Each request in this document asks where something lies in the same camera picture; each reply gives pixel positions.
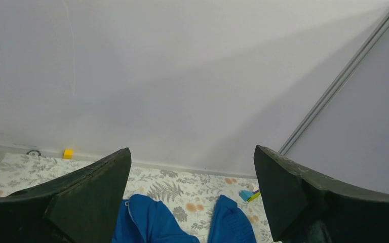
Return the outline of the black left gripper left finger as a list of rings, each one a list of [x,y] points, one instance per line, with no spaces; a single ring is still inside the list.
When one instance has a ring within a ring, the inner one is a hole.
[[[111,242],[131,164],[123,148],[0,197],[0,242]]]

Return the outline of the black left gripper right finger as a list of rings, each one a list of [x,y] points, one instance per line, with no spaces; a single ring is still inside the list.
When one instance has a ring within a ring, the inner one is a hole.
[[[274,241],[389,242],[389,194],[344,183],[260,145],[254,165]]]

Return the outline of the blue zip jacket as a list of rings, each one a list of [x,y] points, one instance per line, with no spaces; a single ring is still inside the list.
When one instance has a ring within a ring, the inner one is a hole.
[[[183,231],[162,201],[135,194],[121,203],[112,242],[199,242]],[[232,199],[215,204],[208,242],[256,242],[253,227]]]

